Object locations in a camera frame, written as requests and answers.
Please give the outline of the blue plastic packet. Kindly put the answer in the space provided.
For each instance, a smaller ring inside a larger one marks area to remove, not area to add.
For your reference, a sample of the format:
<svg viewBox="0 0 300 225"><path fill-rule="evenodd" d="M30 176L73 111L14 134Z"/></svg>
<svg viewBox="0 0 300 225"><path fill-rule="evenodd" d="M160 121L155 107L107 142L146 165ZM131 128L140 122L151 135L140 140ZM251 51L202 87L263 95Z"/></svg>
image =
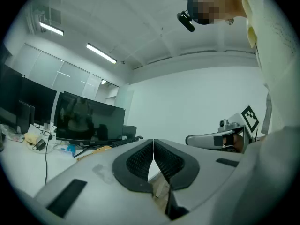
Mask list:
<svg viewBox="0 0 300 225"><path fill-rule="evenodd" d="M70 144L66 148L60 148L60 152L73 158L76 152L76 146Z"/></svg>

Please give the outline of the person's cream knit sweater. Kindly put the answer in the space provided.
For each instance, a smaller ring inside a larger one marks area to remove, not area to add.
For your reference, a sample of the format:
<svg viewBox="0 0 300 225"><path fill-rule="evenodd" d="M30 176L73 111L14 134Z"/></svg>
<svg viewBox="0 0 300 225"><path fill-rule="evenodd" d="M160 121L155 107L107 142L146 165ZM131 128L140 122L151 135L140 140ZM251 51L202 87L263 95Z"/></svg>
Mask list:
<svg viewBox="0 0 300 225"><path fill-rule="evenodd" d="M259 143L232 225L300 225L300 41L274 0L225 0L247 19L272 104L272 132Z"/></svg>

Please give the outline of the rear black monitor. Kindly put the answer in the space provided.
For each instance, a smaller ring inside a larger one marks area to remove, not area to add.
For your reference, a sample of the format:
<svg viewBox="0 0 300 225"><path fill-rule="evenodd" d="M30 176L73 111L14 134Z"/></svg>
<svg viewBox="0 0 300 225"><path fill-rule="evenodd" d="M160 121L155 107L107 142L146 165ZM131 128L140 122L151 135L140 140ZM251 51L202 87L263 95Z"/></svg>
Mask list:
<svg viewBox="0 0 300 225"><path fill-rule="evenodd" d="M43 126L50 124L56 94L53 89L23 78L19 99L35 108L34 122Z"/></svg>

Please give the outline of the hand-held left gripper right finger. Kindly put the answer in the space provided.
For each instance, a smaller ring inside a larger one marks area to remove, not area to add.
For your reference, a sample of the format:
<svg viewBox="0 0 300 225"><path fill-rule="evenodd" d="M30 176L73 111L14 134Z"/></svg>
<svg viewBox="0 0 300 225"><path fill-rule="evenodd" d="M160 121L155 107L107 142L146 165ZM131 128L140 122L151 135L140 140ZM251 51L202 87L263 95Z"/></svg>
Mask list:
<svg viewBox="0 0 300 225"><path fill-rule="evenodd" d="M235 189L239 153L207 150L165 139L153 141L153 157L169 184L165 212L156 221L231 221L241 194Z"/></svg>

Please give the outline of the large curved black monitor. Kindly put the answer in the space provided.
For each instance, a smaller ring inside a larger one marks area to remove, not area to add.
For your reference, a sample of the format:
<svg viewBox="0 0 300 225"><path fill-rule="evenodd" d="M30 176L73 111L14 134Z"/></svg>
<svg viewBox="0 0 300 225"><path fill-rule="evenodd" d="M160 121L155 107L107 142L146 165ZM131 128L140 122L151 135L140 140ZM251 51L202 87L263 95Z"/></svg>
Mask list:
<svg viewBox="0 0 300 225"><path fill-rule="evenodd" d="M97 147L122 140L125 109L68 92L59 94L54 115L56 139Z"/></svg>

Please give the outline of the long black keyboard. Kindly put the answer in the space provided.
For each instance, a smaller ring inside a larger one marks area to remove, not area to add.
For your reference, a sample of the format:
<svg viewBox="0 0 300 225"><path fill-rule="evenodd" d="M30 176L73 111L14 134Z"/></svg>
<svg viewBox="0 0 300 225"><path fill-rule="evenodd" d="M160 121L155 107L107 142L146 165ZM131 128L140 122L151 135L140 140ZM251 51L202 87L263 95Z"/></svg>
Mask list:
<svg viewBox="0 0 300 225"><path fill-rule="evenodd" d="M142 136L127 138L125 140L113 142L111 147L112 148L119 147L119 146L122 146L122 145L125 145L125 144L128 144L128 143L138 142L139 140L142 140L142 139L143 139Z"/></svg>

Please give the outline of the frosted glass partition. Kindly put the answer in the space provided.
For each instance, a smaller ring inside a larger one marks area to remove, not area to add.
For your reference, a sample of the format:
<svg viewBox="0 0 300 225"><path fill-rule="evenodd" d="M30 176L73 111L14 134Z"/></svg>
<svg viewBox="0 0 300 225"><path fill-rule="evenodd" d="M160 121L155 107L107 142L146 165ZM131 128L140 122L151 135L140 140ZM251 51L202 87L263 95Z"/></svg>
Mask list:
<svg viewBox="0 0 300 225"><path fill-rule="evenodd" d="M70 92L84 98L114 105L119 87L102 77L61 60L31 45L23 44L13 58L12 68L26 78L57 92Z"/></svg>

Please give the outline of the beige box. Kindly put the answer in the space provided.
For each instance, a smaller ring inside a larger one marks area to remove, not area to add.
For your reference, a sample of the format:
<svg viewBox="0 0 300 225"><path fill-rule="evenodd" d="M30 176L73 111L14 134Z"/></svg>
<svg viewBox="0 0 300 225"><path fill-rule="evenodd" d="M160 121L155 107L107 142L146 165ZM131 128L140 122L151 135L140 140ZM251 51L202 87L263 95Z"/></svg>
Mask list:
<svg viewBox="0 0 300 225"><path fill-rule="evenodd" d="M43 139L43 135L42 133L36 134L36 133L27 132L24 134L24 139L26 142L36 145L40 140Z"/></svg>

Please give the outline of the small dark monitor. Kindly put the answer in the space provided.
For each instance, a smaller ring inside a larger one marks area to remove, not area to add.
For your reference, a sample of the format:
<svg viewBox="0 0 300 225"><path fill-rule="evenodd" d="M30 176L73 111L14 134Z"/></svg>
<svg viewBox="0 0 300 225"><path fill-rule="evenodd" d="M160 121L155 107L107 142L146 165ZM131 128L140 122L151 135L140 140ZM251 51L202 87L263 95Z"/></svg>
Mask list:
<svg viewBox="0 0 300 225"><path fill-rule="evenodd" d="M35 107L19 100L17 113L17 126L21 134L25 134L30 125L34 125Z"/></svg>

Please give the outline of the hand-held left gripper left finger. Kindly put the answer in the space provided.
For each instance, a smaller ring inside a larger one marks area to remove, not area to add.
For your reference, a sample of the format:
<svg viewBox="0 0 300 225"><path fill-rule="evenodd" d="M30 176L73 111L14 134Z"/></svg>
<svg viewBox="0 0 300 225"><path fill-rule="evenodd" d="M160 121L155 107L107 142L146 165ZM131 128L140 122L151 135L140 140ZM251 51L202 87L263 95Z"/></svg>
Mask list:
<svg viewBox="0 0 300 225"><path fill-rule="evenodd" d="M153 141L89 155L51 179L35 196L68 225L166 225L148 173Z"/></svg>

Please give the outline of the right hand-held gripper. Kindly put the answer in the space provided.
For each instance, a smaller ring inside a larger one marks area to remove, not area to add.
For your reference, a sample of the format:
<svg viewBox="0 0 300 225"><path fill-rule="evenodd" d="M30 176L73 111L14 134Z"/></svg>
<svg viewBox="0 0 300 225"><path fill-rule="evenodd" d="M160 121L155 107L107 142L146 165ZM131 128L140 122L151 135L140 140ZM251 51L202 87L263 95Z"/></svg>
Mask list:
<svg viewBox="0 0 300 225"><path fill-rule="evenodd" d="M219 132L187 136L186 145L192 147L232 147L243 153L247 146L254 141L253 134L258 125L259 120L248 105L243 111L237 112L228 119L221 120Z"/></svg>

